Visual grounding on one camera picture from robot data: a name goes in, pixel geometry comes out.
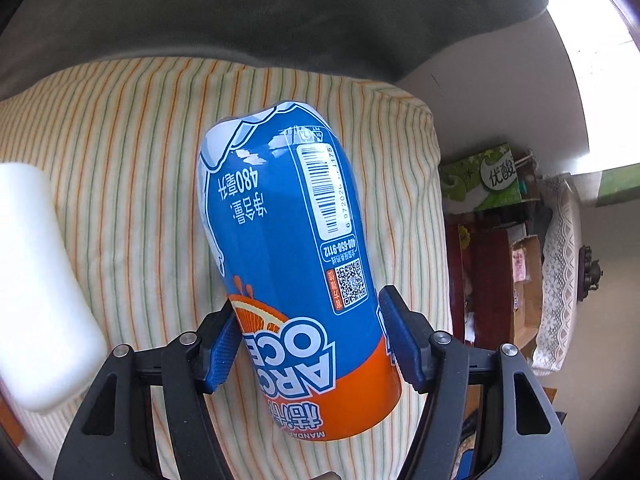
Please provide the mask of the white lace cloth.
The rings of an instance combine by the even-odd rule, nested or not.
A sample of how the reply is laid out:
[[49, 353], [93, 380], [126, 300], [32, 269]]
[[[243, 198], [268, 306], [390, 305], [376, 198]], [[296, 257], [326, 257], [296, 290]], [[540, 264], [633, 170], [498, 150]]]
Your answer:
[[569, 176], [544, 179], [539, 189], [552, 216], [542, 246], [541, 321], [530, 365], [536, 375], [548, 376], [562, 368], [577, 320], [582, 222], [580, 200]]

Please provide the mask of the white plastic cup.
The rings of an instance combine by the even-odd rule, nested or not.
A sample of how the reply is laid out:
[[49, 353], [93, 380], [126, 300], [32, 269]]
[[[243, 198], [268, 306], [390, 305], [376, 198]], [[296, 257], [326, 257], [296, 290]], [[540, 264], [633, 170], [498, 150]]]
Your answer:
[[51, 182], [21, 162], [1, 165], [1, 379], [26, 411], [79, 396], [107, 344], [70, 265]]

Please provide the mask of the striped seat cushion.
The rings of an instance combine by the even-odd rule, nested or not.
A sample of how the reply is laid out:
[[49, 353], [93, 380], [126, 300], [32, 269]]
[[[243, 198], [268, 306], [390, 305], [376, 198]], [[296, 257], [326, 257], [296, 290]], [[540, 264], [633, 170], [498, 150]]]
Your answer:
[[451, 330], [435, 121], [391, 84], [205, 58], [81, 64], [1, 103], [1, 158], [49, 178], [70, 264], [106, 341], [143, 350], [227, 294], [198, 211], [207, 130], [281, 101], [330, 124], [357, 182], [372, 278]]

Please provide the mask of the blue orange Arctic Ocean cup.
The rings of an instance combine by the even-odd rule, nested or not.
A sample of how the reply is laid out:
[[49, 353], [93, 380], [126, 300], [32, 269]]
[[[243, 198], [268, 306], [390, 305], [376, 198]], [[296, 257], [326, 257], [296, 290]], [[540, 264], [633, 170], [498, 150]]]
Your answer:
[[400, 379], [355, 179], [330, 125], [295, 101], [217, 122], [196, 180], [214, 263], [274, 422], [313, 441], [382, 422]]

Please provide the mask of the dark grey back cushion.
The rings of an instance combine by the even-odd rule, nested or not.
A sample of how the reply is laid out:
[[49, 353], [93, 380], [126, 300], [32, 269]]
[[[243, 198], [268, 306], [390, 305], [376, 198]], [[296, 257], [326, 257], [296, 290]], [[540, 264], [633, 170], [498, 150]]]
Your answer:
[[394, 82], [549, 0], [1, 0], [1, 93], [112, 58], [192, 56]]

